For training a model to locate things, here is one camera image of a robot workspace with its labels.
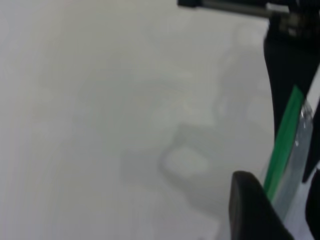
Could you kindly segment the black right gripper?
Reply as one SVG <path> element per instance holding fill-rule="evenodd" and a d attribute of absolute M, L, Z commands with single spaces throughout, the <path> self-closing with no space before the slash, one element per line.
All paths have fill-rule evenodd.
<path fill-rule="evenodd" d="M 279 17 L 279 29 L 263 43 L 276 136 L 296 86 L 307 97 L 320 64 L 320 2 L 318 0 L 178 0 L 185 8 L 206 8 L 259 18 Z"/>

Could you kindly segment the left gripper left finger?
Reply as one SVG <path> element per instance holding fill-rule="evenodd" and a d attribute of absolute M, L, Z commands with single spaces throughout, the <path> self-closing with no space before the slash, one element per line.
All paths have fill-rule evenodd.
<path fill-rule="evenodd" d="M 260 182 L 250 172 L 235 171 L 232 174 L 228 214 L 232 240 L 293 239 Z"/>

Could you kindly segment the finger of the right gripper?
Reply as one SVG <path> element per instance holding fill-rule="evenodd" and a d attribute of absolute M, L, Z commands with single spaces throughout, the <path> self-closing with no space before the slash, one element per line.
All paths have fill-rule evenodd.
<path fill-rule="evenodd" d="M 308 157 L 304 169 L 302 182 L 306 183 L 314 168 L 320 161 L 320 102 L 318 101 L 315 114 L 313 116 L 313 132 L 308 152 Z"/>

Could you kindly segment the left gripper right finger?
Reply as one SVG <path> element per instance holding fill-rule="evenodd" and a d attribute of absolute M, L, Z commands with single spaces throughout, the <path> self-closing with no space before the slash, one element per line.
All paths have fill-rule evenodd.
<path fill-rule="evenodd" d="M 308 193 L 305 219 L 315 240 L 320 239 L 320 181 L 315 180 Z"/>

